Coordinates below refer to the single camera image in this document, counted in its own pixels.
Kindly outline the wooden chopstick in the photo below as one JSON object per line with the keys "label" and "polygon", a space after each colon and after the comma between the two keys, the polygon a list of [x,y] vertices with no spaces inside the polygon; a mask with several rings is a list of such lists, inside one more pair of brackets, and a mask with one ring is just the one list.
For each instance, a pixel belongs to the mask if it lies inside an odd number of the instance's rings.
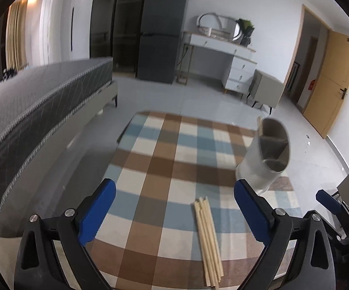
{"label": "wooden chopstick", "polygon": [[209,268],[208,268],[205,239],[204,239],[204,235],[203,235],[203,224],[202,224],[202,220],[201,220],[201,208],[200,208],[200,204],[197,200],[194,202],[194,209],[195,209],[195,217],[196,217],[196,221],[197,221],[199,244],[200,244],[200,248],[201,248],[201,257],[202,257],[203,268],[204,268],[204,273],[205,273],[205,282],[206,282],[206,286],[210,287],[211,280],[210,280],[210,274],[209,274]]}
{"label": "wooden chopstick", "polygon": [[212,260],[211,254],[210,254],[210,247],[209,247],[209,241],[208,241],[208,235],[207,235],[207,227],[205,224],[205,219],[203,217],[203,210],[201,202],[197,201],[198,211],[197,215],[199,217],[199,220],[201,222],[201,235],[203,240],[203,247],[205,249],[205,258],[207,262],[207,267],[209,269],[209,278],[210,278],[210,285],[212,287],[216,286],[216,272],[214,270],[214,262]]}
{"label": "wooden chopstick", "polygon": [[212,211],[210,208],[209,199],[207,197],[205,197],[205,199],[203,200],[203,211],[206,217],[206,222],[207,222],[206,226],[207,226],[207,230],[209,231],[208,235],[210,238],[210,246],[212,249],[212,258],[214,260],[215,271],[216,271],[217,280],[219,283],[221,282],[222,277],[224,276],[224,273],[223,273],[223,266],[222,266],[218,239],[217,239],[216,228],[212,218]]}
{"label": "wooden chopstick", "polygon": [[218,253],[214,232],[212,230],[212,220],[207,208],[207,201],[199,198],[200,216],[203,227],[203,239],[205,244],[205,252],[207,256],[207,268],[209,269],[210,284],[214,289],[220,289],[220,264],[218,261]]}

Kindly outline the grey cylindrical utensil holder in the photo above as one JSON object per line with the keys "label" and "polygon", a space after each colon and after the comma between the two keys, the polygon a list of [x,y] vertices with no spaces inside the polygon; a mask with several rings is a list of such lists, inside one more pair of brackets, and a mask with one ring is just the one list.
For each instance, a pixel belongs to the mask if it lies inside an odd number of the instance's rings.
{"label": "grey cylindrical utensil holder", "polygon": [[244,179],[258,195],[286,170],[290,161],[290,142],[285,126],[275,118],[258,120],[258,129],[235,169],[236,179]]}

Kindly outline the checkered blue brown tablecloth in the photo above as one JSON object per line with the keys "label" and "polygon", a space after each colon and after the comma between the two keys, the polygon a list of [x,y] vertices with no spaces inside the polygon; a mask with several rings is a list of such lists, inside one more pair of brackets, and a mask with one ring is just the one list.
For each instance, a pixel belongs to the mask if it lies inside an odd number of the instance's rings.
{"label": "checkered blue brown tablecloth", "polygon": [[222,289],[236,289],[263,246],[233,197],[235,167],[252,130],[198,118],[120,111],[95,118],[74,142],[86,147],[56,214],[76,207],[104,179],[116,198],[87,246],[115,289],[203,289],[194,202],[208,198],[222,259]]}

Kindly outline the grey mattress bed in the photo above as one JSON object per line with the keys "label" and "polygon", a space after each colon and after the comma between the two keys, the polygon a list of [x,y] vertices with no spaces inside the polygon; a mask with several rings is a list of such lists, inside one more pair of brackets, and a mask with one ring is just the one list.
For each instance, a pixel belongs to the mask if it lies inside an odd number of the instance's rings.
{"label": "grey mattress bed", "polygon": [[20,236],[63,193],[60,156],[118,98],[110,57],[33,67],[0,82],[0,236]]}

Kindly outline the grey bedside cabinet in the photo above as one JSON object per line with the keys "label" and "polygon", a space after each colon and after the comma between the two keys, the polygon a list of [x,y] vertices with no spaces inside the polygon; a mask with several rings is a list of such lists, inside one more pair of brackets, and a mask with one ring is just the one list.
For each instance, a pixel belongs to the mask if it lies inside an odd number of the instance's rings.
{"label": "grey bedside cabinet", "polygon": [[253,99],[253,107],[257,103],[268,106],[269,114],[271,115],[272,111],[277,107],[284,89],[285,85],[283,82],[256,69],[247,97]]}

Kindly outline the yellow wooden door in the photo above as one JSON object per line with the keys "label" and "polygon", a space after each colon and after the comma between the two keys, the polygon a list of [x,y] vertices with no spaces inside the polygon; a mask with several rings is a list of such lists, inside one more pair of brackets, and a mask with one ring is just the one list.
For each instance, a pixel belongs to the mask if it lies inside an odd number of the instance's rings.
{"label": "yellow wooden door", "polygon": [[323,63],[303,116],[325,138],[349,87],[349,36],[330,31]]}

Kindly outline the white vanity desk with drawers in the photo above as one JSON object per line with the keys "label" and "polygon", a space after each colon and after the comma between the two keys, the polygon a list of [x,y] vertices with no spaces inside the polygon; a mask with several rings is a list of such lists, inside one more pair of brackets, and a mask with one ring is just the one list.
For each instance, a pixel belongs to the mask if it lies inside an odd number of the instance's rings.
{"label": "white vanity desk with drawers", "polygon": [[185,32],[176,70],[176,82],[190,77],[219,80],[224,91],[248,94],[257,63],[255,51],[235,43]]}

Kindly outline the green potted plant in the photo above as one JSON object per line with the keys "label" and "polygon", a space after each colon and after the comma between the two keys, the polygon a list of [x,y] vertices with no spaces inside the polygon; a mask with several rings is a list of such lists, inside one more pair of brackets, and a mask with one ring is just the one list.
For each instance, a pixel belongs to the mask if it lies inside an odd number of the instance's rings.
{"label": "green potted plant", "polygon": [[250,20],[238,19],[238,24],[242,33],[241,45],[247,47],[251,44],[251,36],[255,27]]}

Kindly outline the oval vanity mirror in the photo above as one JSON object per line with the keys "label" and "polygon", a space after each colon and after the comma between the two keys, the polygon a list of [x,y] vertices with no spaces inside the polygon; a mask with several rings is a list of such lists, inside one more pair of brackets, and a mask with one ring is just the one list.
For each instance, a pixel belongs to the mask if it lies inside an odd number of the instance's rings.
{"label": "oval vanity mirror", "polygon": [[217,13],[205,13],[199,15],[196,20],[196,26],[198,30],[200,26],[212,28],[210,37],[221,39],[223,41],[235,42],[242,35],[238,20]]}

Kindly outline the beige curtain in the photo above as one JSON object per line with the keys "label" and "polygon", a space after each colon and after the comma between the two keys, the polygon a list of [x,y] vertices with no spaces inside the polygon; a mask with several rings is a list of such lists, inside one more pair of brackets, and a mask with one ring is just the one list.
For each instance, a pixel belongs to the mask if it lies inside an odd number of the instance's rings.
{"label": "beige curtain", "polygon": [[27,64],[25,52],[25,22],[27,0],[10,5],[6,24],[6,65],[7,69],[19,71]]}

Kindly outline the white wardrobe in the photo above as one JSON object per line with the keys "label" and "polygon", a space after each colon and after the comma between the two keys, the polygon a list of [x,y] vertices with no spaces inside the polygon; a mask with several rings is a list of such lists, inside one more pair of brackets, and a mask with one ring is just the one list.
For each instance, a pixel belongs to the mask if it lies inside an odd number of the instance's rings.
{"label": "white wardrobe", "polygon": [[54,64],[90,57],[93,0],[42,0],[40,63]]}

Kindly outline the black glass door cabinet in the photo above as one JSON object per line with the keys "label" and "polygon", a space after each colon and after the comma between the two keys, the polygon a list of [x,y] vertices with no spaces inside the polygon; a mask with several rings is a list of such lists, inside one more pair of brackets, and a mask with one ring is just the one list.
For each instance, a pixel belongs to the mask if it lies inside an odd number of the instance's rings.
{"label": "black glass door cabinet", "polygon": [[136,71],[143,2],[93,0],[89,43],[92,58],[111,56],[114,71]]}

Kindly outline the dark grey refrigerator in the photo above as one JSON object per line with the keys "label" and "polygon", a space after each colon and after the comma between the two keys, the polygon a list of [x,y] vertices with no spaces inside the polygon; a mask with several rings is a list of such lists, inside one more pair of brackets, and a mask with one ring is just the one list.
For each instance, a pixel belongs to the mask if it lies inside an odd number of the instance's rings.
{"label": "dark grey refrigerator", "polygon": [[188,0],[144,0],[136,77],[173,83]]}

